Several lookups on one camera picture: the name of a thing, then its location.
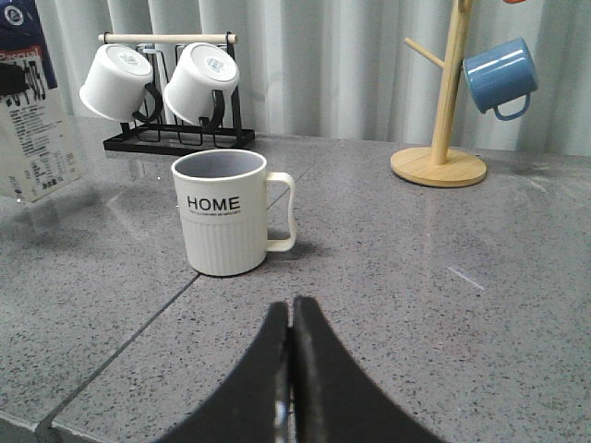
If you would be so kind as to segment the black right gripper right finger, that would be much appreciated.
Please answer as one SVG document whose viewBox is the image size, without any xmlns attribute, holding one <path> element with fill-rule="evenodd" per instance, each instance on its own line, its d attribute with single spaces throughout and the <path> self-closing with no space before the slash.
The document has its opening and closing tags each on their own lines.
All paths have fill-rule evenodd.
<svg viewBox="0 0 591 443">
<path fill-rule="evenodd" d="M 295 299 L 292 337 L 297 441 L 440 441 L 363 372 L 314 298 Z"/>
</svg>

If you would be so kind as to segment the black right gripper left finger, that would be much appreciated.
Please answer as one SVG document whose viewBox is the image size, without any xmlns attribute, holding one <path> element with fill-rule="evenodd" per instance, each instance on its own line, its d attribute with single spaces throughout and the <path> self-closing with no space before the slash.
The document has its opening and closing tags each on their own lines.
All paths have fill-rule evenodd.
<svg viewBox="0 0 591 443">
<path fill-rule="evenodd" d="M 290 409 L 285 303 L 270 305 L 254 341 L 224 382 L 161 442 L 285 442 Z"/>
</svg>

